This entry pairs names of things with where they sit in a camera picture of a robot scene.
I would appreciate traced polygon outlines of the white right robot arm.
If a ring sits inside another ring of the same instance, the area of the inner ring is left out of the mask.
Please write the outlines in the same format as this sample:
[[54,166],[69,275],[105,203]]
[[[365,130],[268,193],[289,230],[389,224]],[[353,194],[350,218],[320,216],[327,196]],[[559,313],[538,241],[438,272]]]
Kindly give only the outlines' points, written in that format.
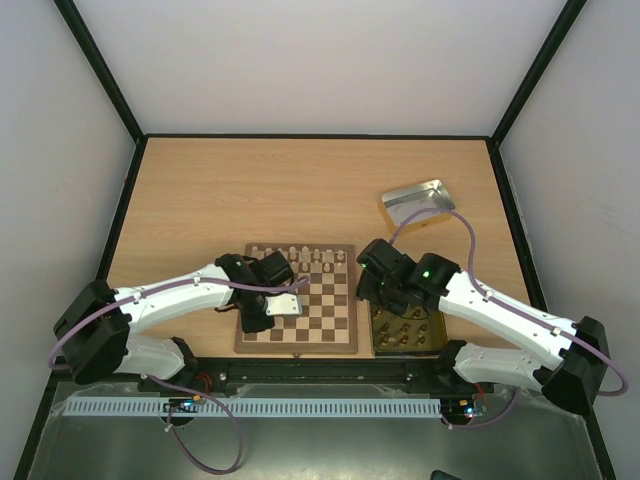
[[455,392],[467,383],[497,383],[540,392],[555,406],[577,415],[591,412],[609,354],[604,325],[550,315],[479,282],[458,264],[435,253],[419,261],[383,239],[358,256],[362,273],[356,296],[401,315],[412,307],[467,320],[511,343],[511,348],[450,341],[436,379]]

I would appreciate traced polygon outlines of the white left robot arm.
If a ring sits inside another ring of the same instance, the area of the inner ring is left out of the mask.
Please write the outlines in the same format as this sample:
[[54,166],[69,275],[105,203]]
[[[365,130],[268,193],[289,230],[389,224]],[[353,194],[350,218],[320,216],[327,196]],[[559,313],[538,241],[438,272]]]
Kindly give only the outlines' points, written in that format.
[[191,378],[194,356],[178,337],[154,339],[145,331],[195,311],[236,310],[245,333],[274,327],[278,316],[302,312],[297,292],[308,285],[284,254],[262,259],[224,254],[214,262],[161,282],[112,288],[103,279],[87,284],[53,327],[56,343],[47,360],[86,385],[111,374],[170,380]]

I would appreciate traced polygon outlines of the gold tin tray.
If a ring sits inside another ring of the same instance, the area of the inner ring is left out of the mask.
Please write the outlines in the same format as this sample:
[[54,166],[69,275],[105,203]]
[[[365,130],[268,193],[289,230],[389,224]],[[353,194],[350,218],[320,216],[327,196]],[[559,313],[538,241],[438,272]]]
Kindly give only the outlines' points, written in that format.
[[376,304],[369,310],[375,356],[437,356],[448,341],[444,316],[437,310],[409,307],[400,316]]

